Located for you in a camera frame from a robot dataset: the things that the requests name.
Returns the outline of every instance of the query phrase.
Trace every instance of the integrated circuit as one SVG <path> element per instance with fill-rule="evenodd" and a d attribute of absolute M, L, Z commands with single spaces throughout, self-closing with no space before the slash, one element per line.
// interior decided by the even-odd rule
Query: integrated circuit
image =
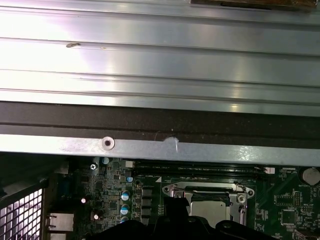
<path fill-rule="evenodd" d="M 294 225 L 296 224 L 296 211 L 295 210 L 282 210 L 281 222 L 283 225 Z"/>

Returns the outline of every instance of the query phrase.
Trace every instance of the capacitor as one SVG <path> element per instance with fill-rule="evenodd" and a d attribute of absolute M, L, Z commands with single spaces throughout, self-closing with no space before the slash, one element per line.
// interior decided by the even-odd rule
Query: capacitor
<path fill-rule="evenodd" d="M 91 200 L 91 195 L 86 195 L 85 197 L 82 197 L 80 201 L 82 204 L 86 204 L 90 200 Z"/>
<path fill-rule="evenodd" d="M 102 210 L 98 210 L 98 211 L 95 211 L 93 213 L 93 219 L 94 220 L 99 220 L 100 218 L 102 218 L 104 216 L 104 212 Z"/>
<path fill-rule="evenodd" d="M 320 172 L 313 167 L 307 168 L 302 173 L 302 179 L 307 184 L 314 186 L 320 182 Z"/>
<path fill-rule="evenodd" d="M 107 165 L 110 162 L 110 159 L 108 157 L 102 157 L 101 162 L 102 164 Z"/>
<path fill-rule="evenodd" d="M 129 218 L 127 216 L 124 216 L 123 218 L 120 219 L 120 223 L 124 223 L 125 221 L 128 221 Z"/>
<path fill-rule="evenodd" d="M 130 198 L 130 192 L 129 191 L 123 191 L 122 194 L 121 194 L 121 199 L 123 201 L 128 201 Z"/>
<path fill-rule="evenodd" d="M 120 209 L 120 213 L 122 214 L 122 215 L 127 215 L 128 213 L 129 213 L 129 205 L 128 204 L 123 204 L 122 206 L 121 206 L 121 209 Z"/>

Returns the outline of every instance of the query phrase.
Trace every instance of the electrolytic capacitor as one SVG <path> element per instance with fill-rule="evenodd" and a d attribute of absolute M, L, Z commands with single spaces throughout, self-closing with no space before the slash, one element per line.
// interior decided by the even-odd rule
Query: electrolytic capacitor
<path fill-rule="evenodd" d="M 121 194 L 121 199 L 123 201 L 128 201 L 130 198 L 130 192 L 129 191 L 123 191 L 122 194 Z"/>
<path fill-rule="evenodd" d="M 93 212 L 93 219 L 94 220 L 99 220 L 103 216 L 104 216 L 104 211 L 102 211 L 102 210 L 98 210 L 98 211 Z"/>
<path fill-rule="evenodd" d="M 122 215 L 127 215 L 129 213 L 129 205 L 128 204 L 123 204 L 121 209 L 120 209 L 120 213 Z"/>
<path fill-rule="evenodd" d="M 120 219 L 120 223 L 124 223 L 125 221 L 128 221 L 129 218 L 127 216 L 124 216 L 123 218 Z"/>
<path fill-rule="evenodd" d="M 91 200 L 91 195 L 86 195 L 85 197 L 82 197 L 80 201 L 81 201 L 82 204 L 86 204 L 90 200 Z"/>

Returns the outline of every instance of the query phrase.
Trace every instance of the metal bracket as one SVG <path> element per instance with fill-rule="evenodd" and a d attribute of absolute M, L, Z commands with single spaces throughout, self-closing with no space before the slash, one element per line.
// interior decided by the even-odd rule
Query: metal bracket
<path fill-rule="evenodd" d="M 0 134 L 1 152 L 99 156 L 149 160 L 320 167 L 319 149 L 200 144 L 116 139 L 106 150 L 102 139 Z"/>

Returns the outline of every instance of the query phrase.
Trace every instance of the chip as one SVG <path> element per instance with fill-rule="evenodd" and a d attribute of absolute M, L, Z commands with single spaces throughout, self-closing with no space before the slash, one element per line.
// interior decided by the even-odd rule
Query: chip
<path fill-rule="evenodd" d="M 98 182 L 96 182 L 96 183 L 95 183 L 95 189 L 99 189 L 99 190 L 101 190 L 101 189 L 102 189 L 102 187 L 103 187 L 103 184 L 102 184 L 102 182 L 101 182 L 101 181 L 98 181 Z"/>
<path fill-rule="evenodd" d="M 295 210 L 282 210 L 282 224 L 294 225 L 296 224 L 296 212 Z"/>
<path fill-rule="evenodd" d="M 118 206 L 118 204 L 117 204 L 116 201 L 112 201 L 112 202 L 110 202 L 110 204 L 109 204 L 109 208 L 110 208 L 110 209 L 117 209 L 117 206 Z"/>

